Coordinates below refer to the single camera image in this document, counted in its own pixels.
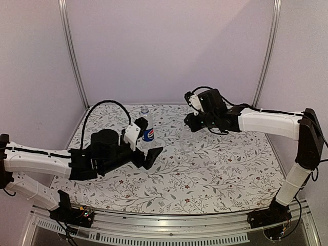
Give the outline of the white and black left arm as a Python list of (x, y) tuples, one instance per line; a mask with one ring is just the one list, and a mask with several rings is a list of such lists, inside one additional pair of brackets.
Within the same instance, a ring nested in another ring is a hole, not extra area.
[(85, 149), (54, 151), (27, 148), (11, 141), (8, 134), (1, 134), (1, 189), (19, 193), (40, 207), (55, 210), (64, 222), (72, 222), (76, 211), (64, 203), (69, 197), (61, 192), (51, 192), (25, 173), (86, 181), (105, 176), (129, 162), (148, 170), (163, 148), (152, 148), (144, 153), (136, 146), (138, 139), (138, 132), (125, 140), (116, 131), (104, 129), (91, 135), (90, 145)]

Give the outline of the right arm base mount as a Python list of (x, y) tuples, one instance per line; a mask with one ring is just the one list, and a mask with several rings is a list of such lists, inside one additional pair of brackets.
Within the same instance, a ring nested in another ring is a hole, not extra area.
[(283, 206), (278, 203), (276, 196), (274, 196), (268, 208), (254, 209), (247, 214), (247, 222), (251, 229), (279, 224), (276, 227), (263, 230), (265, 237), (272, 241), (283, 238), (291, 219), (292, 215), (289, 206)]

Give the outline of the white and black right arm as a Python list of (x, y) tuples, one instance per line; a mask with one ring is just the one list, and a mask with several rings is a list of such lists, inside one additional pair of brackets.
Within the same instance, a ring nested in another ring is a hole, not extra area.
[(218, 89), (202, 87), (203, 92), (189, 91), (184, 95), (193, 112), (184, 123), (192, 132), (204, 128), (218, 129), (220, 135), (230, 132), (260, 132), (282, 136), (298, 142), (295, 164), (291, 167), (285, 182), (266, 210), (265, 219), (276, 223), (285, 214), (296, 194), (306, 184), (312, 171), (323, 162), (323, 147), (327, 141), (322, 133), (316, 113), (306, 108), (301, 112), (257, 109), (249, 104), (235, 105), (225, 99)]

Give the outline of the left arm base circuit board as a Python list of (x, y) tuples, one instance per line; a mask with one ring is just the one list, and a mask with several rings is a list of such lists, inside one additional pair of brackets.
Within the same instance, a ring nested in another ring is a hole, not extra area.
[(50, 218), (65, 224), (91, 228), (94, 220), (94, 210), (88, 206), (74, 208), (71, 206), (69, 194), (59, 190), (59, 207), (49, 211)]

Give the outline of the clear Pepsi plastic bottle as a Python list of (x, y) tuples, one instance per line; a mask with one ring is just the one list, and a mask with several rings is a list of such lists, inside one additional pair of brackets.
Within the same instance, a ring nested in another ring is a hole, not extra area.
[(155, 148), (153, 116), (147, 106), (142, 106), (140, 108), (139, 116), (143, 117), (148, 122), (146, 130), (144, 131), (141, 136), (141, 139), (139, 140), (141, 150), (147, 154), (149, 149)]

